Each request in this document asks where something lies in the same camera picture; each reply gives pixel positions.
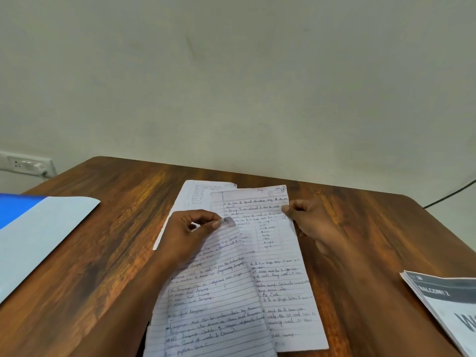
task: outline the stack of papers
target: stack of papers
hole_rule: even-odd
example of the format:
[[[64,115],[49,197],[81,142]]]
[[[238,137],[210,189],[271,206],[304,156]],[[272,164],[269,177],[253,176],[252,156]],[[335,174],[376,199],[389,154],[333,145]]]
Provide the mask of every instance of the stack of papers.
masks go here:
[[[284,185],[185,182],[172,211],[202,208],[225,219],[162,289],[145,356],[268,357],[328,348],[294,226],[281,212],[288,203]]]
[[[400,274],[466,357],[476,356],[476,278]]]

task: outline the finger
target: finger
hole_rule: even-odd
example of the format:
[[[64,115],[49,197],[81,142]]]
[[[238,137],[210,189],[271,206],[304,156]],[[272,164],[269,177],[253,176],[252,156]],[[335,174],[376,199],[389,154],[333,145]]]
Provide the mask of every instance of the finger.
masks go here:
[[[192,234],[194,237],[205,240],[214,230],[220,227],[220,222],[213,220],[211,222],[205,223],[203,226],[198,227]]]
[[[221,217],[217,213],[209,212],[208,210],[186,210],[184,216],[191,222],[205,224],[212,220],[220,220]]]
[[[304,210],[304,211],[307,211],[309,210],[309,207],[311,205],[310,203],[311,201],[309,199],[295,199],[295,200],[291,200],[289,202],[289,206],[291,208],[294,208],[296,210]]]
[[[301,217],[303,216],[303,214],[306,214],[306,212],[301,212],[299,210],[295,210],[294,208],[291,208],[288,205],[282,206],[281,210],[283,211],[284,214],[286,214],[286,216],[288,218],[291,218],[292,220],[295,220],[296,223],[298,223],[298,224],[301,221]]]

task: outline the wall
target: wall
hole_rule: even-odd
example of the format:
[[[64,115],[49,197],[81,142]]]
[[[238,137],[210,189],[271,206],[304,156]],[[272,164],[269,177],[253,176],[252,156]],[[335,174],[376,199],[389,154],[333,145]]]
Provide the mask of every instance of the wall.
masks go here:
[[[475,9],[0,0],[0,149],[53,157],[58,172],[111,155],[426,204],[476,177]]]

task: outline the wooden table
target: wooden table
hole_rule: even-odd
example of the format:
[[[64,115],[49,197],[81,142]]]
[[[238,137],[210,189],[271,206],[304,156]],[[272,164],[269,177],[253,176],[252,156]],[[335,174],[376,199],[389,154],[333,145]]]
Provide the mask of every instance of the wooden table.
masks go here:
[[[426,318],[431,317],[400,271],[476,276],[476,254],[402,195],[99,156],[27,192],[101,203],[0,305],[0,356],[68,356],[97,335],[100,322],[114,316],[126,286],[147,282],[142,270],[187,179],[229,181],[241,188],[286,184],[290,199],[323,198],[334,221],[392,282],[393,293]],[[332,263],[320,258],[311,239],[300,238],[299,244],[330,349],[282,355],[378,355]],[[132,327],[139,335],[145,330]]]

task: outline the cable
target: cable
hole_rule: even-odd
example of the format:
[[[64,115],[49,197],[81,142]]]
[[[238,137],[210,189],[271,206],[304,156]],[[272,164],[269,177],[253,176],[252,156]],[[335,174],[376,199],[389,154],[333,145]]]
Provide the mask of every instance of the cable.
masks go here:
[[[451,194],[448,194],[446,197],[443,197],[443,198],[441,198],[441,199],[438,199],[436,202],[433,202],[433,203],[431,203],[431,204],[428,204],[427,206],[423,207],[423,209],[430,208],[430,207],[434,206],[435,204],[438,204],[439,202],[442,202],[443,200],[448,199],[449,197],[452,197],[452,196],[454,196],[455,194],[458,194],[459,192],[461,192],[461,191],[465,190],[466,188],[469,188],[470,186],[472,186],[474,183],[476,183],[476,179],[473,180],[471,183],[469,183],[469,184],[463,186],[461,189],[458,189],[457,191],[455,191],[455,192],[453,192],[453,193],[451,193]]]

